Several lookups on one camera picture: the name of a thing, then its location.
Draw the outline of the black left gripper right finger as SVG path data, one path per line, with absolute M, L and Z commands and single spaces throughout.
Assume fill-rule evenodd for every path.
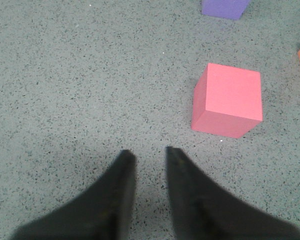
M 166 163 L 176 239 L 300 240 L 297 227 L 224 190 L 180 148 L 166 148 Z

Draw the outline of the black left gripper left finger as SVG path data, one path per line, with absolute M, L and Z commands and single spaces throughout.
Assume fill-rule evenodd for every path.
M 123 150 L 87 190 L 21 226 L 14 240 L 126 240 L 136 185 L 136 157 Z

